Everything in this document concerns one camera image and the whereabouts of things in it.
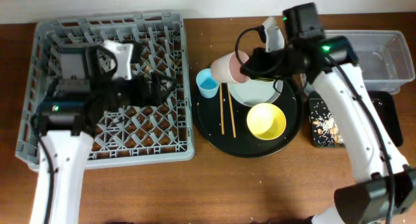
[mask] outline round black tray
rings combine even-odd
[[[275,153],[293,140],[302,126],[304,118],[302,94],[293,79],[284,81],[281,95],[273,102],[285,113],[287,122],[284,133],[275,140],[264,141],[254,137],[246,123],[246,117],[251,108],[240,104],[231,96],[237,135],[234,138],[226,84],[222,85],[222,97],[225,99],[225,101],[222,100],[225,135],[221,135],[219,90],[216,96],[210,99],[202,97],[196,90],[192,98],[192,114],[203,137],[219,150],[230,155],[248,158]]]

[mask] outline cup rim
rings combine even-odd
[[[213,78],[213,76],[212,76],[212,75],[211,75],[211,79],[212,79],[213,81],[215,81],[215,82],[216,82],[216,86],[215,86],[215,88],[206,89],[206,88],[202,88],[202,87],[200,86],[200,84],[198,84],[198,76],[200,75],[200,73],[201,73],[201,72],[203,72],[203,71],[205,71],[205,70],[211,70],[211,69],[210,69],[210,68],[205,68],[205,69],[202,69],[200,72],[198,72],[198,74],[196,75],[196,78],[195,78],[196,86],[197,86],[199,89],[204,90],[204,91],[211,91],[211,90],[214,90],[214,89],[218,88],[218,87],[220,86],[220,83],[219,83],[218,81],[214,80],[214,78]]]

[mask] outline chopsticks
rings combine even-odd
[[[229,111],[231,112],[231,124],[233,125],[233,135],[234,135],[234,138],[236,138],[237,136],[235,135],[233,102],[231,101],[231,94],[229,93],[228,86],[227,86],[227,92],[228,92]]]
[[[235,134],[233,102],[231,101],[231,94],[229,92],[228,86],[227,86],[227,92],[228,92],[229,111],[231,112],[231,124],[233,126],[233,136],[234,136],[234,138],[236,138],[237,135]],[[221,134],[224,134],[224,107],[223,107],[223,102],[224,102],[224,99],[222,98],[222,84],[220,84]]]
[[[221,134],[224,134],[224,109],[222,107],[222,84],[220,84]]]

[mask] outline white plate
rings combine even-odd
[[[277,90],[279,92],[283,89],[283,81],[278,81]],[[239,103],[253,107],[260,103],[273,103],[280,93],[273,89],[273,81],[255,81],[249,80],[242,84],[228,84],[230,94]]]

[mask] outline gray plastic dish rack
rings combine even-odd
[[[29,168],[38,169],[38,146],[29,120],[44,98],[47,85],[60,75],[60,48],[103,40],[145,44],[146,58],[131,64],[133,75],[156,70],[173,75],[178,82],[161,106],[127,106],[118,112],[106,112],[97,124],[86,168],[190,160],[194,156],[194,134],[186,32],[181,16],[171,12],[39,23],[34,34],[16,156]]]

